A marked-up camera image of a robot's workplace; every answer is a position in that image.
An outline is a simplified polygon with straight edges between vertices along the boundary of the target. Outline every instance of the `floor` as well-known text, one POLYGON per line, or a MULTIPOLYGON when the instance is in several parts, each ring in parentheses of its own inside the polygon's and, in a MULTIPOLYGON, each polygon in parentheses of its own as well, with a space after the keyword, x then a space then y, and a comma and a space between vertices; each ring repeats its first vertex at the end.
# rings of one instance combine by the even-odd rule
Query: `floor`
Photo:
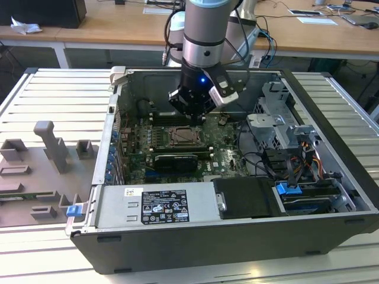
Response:
MULTIPOLYGON (((13 47, 11 48, 11 53, 21 63, 22 67, 7 51, 3 53, 0 58, 0 101, 4 100, 11 91, 17 80, 22 76, 25 67, 59 67, 54 51, 49 48, 13 47)), ((159 67, 162 61, 160 51, 112 50, 111 54, 113 63, 108 64, 105 59, 105 53, 102 50, 68 50, 68 56, 73 68, 110 68, 115 65, 159 67)), ((305 72, 308 69, 310 60, 300 57, 277 57, 273 60, 272 67, 305 72)), ((334 78, 356 99, 375 75, 375 71, 376 63, 374 62, 349 60, 346 66, 341 67, 334 74, 334 78)), ((378 90, 379 76, 376 76, 359 102, 364 104, 367 98, 378 90)))

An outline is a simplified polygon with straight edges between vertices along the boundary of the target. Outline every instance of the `warning label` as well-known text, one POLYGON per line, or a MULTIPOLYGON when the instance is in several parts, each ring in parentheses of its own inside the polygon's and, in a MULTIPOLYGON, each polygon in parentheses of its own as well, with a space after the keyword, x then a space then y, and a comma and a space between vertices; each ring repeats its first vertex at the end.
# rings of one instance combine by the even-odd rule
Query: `warning label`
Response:
POLYGON ((189 222, 186 191, 142 192, 141 215, 144 225, 189 222))

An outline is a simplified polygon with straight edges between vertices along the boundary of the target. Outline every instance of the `blue tab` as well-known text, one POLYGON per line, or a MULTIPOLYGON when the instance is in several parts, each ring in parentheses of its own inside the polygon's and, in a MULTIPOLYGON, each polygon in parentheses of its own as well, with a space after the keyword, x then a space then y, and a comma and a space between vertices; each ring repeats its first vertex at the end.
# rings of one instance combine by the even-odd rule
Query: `blue tab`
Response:
POLYGON ((276 185, 277 191, 280 195, 282 194, 302 194, 299 186, 296 186, 295 188, 291 188, 288 186, 287 182, 281 182, 278 185, 276 185))
POLYGON ((68 206, 66 216, 67 217, 81 217, 83 205, 71 205, 68 206))

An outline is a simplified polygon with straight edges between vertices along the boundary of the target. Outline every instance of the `desk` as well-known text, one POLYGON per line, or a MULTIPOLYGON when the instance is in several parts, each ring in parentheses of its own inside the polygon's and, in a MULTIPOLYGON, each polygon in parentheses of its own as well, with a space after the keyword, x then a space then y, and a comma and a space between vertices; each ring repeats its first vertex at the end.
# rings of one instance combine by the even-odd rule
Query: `desk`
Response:
MULTIPOLYGON (((290 8, 314 9, 313 0, 283 0, 290 8)), ((331 0, 336 4, 342 1, 331 0)), ((374 4, 353 2, 356 8, 372 8, 374 4)), ((10 27, 0 27, 0 40, 9 46, 51 47, 60 67, 69 68, 65 49, 104 50, 163 50, 163 26, 166 15, 143 14, 144 5, 113 1, 86 0, 87 15, 78 29, 43 28, 40 34, 16 34, 10 27)), ((262 1, 256 5, 256 15, 290 15, 279 3, 262 1)), ((333 17, 333 25, 303 24, 297 18, 268 18, 269 30, 278 43, 277 55, 336 59, 379 60, 379 30, 355 27, 333 17)), ((262 18, 258 23, 262 28, 262 18)), ((265 38, 255 44, 255 57, 267 50, 265 38)))

